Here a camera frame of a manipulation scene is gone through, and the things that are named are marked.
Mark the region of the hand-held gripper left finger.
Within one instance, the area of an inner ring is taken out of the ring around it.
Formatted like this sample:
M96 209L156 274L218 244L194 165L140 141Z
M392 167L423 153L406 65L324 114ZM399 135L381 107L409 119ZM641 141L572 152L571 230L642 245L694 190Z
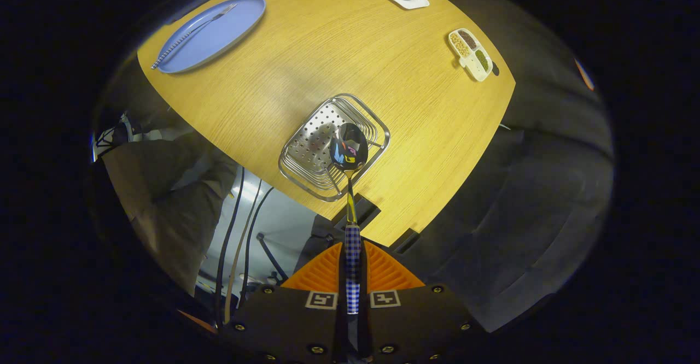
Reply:
M345 363L343 244L310 260L282 286L261 286L218 331L238 363Z

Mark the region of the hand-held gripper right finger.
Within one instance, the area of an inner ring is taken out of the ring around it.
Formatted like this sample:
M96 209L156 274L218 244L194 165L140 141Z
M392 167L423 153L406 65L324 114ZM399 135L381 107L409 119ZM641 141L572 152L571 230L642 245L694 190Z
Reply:
M370 363L456 363L482 343L482 326L444 283L426 284L363 242L358 353Z

